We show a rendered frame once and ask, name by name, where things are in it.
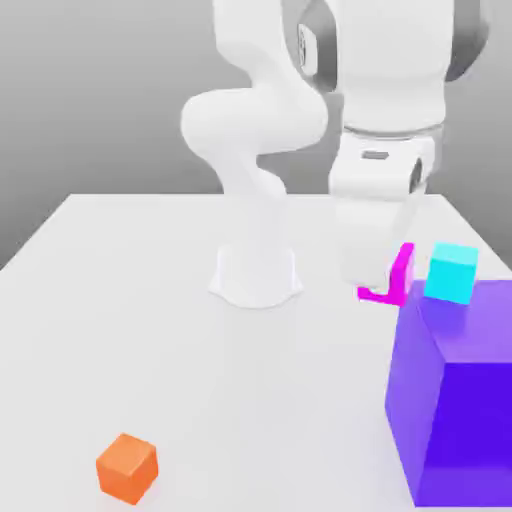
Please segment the small cyan cube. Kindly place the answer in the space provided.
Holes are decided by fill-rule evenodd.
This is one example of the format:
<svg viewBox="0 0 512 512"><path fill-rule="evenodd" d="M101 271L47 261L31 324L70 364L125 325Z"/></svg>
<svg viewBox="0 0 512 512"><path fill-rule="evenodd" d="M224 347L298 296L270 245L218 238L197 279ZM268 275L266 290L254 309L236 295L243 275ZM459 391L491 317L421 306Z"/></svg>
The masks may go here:
<svg viewBox="0 0 512 512"><path fill-rule="evenodd" d="M430 258L424 296L468 305L473 293L478 256L477 248L436 242Z"/></svg>

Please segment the large purple box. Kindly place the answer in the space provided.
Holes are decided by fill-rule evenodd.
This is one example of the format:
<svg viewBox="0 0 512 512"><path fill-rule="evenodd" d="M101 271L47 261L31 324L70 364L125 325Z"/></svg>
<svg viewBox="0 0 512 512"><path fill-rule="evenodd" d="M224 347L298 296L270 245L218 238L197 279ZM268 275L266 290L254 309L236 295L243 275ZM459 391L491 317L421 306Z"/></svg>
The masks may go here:
<svg viewBox="0 0 512 512"><path fill-rule="evenodd" d="M400 309L385 411L415 505L512 507L512 280Z"/></svg>

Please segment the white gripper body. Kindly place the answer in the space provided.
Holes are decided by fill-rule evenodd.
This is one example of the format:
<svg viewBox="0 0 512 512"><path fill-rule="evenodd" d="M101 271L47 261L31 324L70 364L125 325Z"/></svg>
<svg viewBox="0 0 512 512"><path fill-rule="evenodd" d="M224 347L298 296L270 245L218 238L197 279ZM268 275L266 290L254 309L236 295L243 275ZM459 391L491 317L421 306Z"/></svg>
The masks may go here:
<svg viewBox="0 0 512 512"><path fill-rule="evenodd" d="M391 267L417 212L420 194L403 201L334 200L340 268L345 281L387 288Z"/></svg>

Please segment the small orange cube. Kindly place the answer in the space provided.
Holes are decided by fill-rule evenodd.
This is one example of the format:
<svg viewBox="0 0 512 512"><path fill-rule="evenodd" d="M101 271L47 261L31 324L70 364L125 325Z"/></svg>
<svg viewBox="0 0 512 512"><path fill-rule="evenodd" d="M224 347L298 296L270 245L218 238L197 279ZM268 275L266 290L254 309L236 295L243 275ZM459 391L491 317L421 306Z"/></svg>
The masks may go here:
<svg viewBox="0 0 512 512"><path fill-rule="evenodd" d="M121 433L96 459L96 471L104 493L136 505L159 475L156 447Z"/></svg>

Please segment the small magenta cube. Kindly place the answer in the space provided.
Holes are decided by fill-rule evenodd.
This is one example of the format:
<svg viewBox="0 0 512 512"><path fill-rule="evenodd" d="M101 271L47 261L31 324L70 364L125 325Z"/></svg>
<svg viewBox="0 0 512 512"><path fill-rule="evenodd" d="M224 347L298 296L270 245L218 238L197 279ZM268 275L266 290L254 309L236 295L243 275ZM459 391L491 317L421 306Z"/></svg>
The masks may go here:
<svg viewBox="0 0 512 512"><path fill-rule="evenodd" d="M408 298L413 282L414 255L415 245L404 243L391 267L387 293L374 293L368 288L359 287L357 289L358 299L402 307Z"/></svg>

